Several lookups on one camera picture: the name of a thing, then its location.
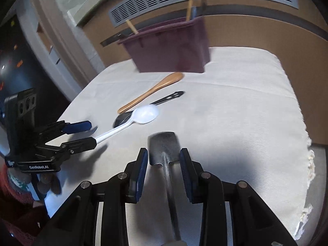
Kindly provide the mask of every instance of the wooden chopstick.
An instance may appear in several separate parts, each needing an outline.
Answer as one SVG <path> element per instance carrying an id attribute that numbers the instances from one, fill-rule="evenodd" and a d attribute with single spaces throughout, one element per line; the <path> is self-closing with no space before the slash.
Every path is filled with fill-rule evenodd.
<path id="1" fill-rule="evenodd" d="M 133 26 L 133 24 L 131 23 L 130 20 L 126 20 L 126 23 L 128 24 L 128 26 L 130 27 L 130 29 L 132 29 L 134 34 L 138 34 L 139 32 L 137 31 L 137 29 Z"/>
<path id="2" fill-rule="evenodd" d="M 190 20 L 191 7 L 192 7 L 192 0 L 189 0 L 188 7 L 187 7 L 186 21 L 189 21 Z"/>

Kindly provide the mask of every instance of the blue gripper pad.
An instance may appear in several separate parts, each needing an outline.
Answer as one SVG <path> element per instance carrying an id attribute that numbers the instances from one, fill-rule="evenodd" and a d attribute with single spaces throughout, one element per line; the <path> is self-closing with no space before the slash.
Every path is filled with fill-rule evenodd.
<path id="1" fill-rule="evenodd" d="M 133 203 L 137 203 L 141 197 L 145 182 L 147 165 L 148 151 L 146 148 L 141 148 L 130 176 L 128 196 Z"/>
<path id="2" fill-rule="evenodd" d="M 68 123 L 63 127 L 62 131 L 65 134 L 74 134 L 82 131 L 90 130 L 92 127 L 92 124 L 90 121 L 82 121 L 77 123 Z"/>
<path id="3" fill-rule="evenodd" d="M 186 195 L 191 203 L 203 202 L 203 190 L 199 186 L 198 176 L 203 172 L 203 168 L 198 162 L 193 162 L 187 148 L 180 151 L 180 167 Z"/>
<path id="4" fill-rule="evenodd" d="M 189 202 L 192 202 L 192 183 L 191 178 L 187 169 L 186 157 L 183 153 L 183 149 L 180 151 L 180 167 L 182 172 L 183 183 L 185 185 L 186 195 L 189 199 Z"/>

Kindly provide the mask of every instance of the black spoon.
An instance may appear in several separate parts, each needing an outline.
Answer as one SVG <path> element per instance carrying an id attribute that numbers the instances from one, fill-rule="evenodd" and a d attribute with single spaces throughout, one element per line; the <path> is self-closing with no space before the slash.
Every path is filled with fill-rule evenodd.
<path id="1" fill-rule="evenodd" d="M 167 102 L 167 101 L 169 101 L 169 100 L 172 100 L 172 99 L 178 98 L 178 97 L 180 97 L 182 94 L 184 94 L 184 91 L 176 91 L 175 93 L 170 94 L 169 96 L 166 96 L 166 97 L 164 97 L 164 98 L 162 98 L 162 99 L 159 99 L 159 100 L 157 100 L 156 102 L 153 102 L 153 103 L 151 103 L 151 104 L 153 104 L 153 105 L 160 105 L 160 104 L 162 104 L 163 102 L 165 103 L 165 102 Z M 127 121 L 129 120 L 129 118 L 131 117 L 131 114 L 132 114 L 132 111 L 124 112 L 124 113 L 122 113 L 122 114 L 119 114 L 119 115 L 116 117 L 115 121 L 114 121 L 113 128 L 115 128 L 115 127 L 117 127 L 117 126 L 119 126 L 119 125 L 121 125 L 121 124 L 127 122 Z"/>

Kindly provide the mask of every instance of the white tablecloth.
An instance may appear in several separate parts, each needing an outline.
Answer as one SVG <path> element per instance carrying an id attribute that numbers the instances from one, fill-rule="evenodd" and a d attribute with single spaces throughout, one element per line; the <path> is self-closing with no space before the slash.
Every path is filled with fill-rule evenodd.
<path id="1" fill-rule="evenodd" d="M 146 125 L 133 124 L 100 143 L 95 150 L 72 156 L 58 174 L 63 193 L 49 194 L 52 216 L 83 180 L 107 181 L 137 158 L 147 137 L 173 131 L 182 148 L 205 171 L 223 181 L 247 181 L 290 233 L 300 221 L 308 188 L 308 135 L 296 96 L 279 60 L 254 48 L 211 48 L 205 73 L 185 73 L 180 82 L 145 99 L 148 104 L 175 91 L 185 94 L 158 106 L 160 115 Z M 131 60 L 111 65 L 70 104 L 61 120 L 90 120 L 93 136 L 112 128 L 117 110 L 168 73 L 139 73 Z M 74 135 L 72 139 L 88 134 Z M 68 140 L 62 136 L 52 142 Z M 173 166 L 174 195 L 181 237 L 198 245 L 202 205 L 186 197 L 179 164 Z M 129 244 L 161 245 L 173 240 L 163 174 L 148 166 L 138 204 L 128 204 Z"/>

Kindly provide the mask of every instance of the spatula handle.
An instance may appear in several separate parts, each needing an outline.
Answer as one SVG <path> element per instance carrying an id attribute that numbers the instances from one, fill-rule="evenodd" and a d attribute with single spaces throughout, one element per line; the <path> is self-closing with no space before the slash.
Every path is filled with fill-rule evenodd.
<path id="1" fill-rule="evenodd" d="M 181 72 L 174 72 L 165 78 L 163 78 L 159 83 L 157 83 L 154 87 L 152 87 L 150 90 L 148 90 L 146 93 L 142 94 L 138 98 L 134 99 L 132 102 L 129 102 L 128 104 L 122 106 L 117 113 L 121 114 L 147 98 L 149 95 L 153 94 L 154 92 L 158 91 L 159 89 L 162 89 L 166 86 L 169 86 L 175 82 L 180 81 L 183 78 L 183 73 Z"/>
<path id="2" fill-rule="evenodd" d="M 163 164 L 163 171 L 164 171 L 166 195 L 169 203 L 173 236 L 175 240 L 181 240 L 180 229 L 178 224 L 177 208 L 175 207 L 169 164 Z"/>
<path id="3" fill-rule="evenodd" d="M 122 125 L 119 125 L 118 127 L 105 132 L 104 134 L 99 135 L 98 137 L 95 137 L 95 140 L 98 143 L 101 143 L 102 141 L 108 139 L 109 137 L 113 136 L 114 134 L 116 134 L 117 132 L 120 132 L 121 130 L 127 128 L 128 126 L 130 126 L 133 123 L 132 119 L 130 118 L 127 122 L 125 122 Z"/>

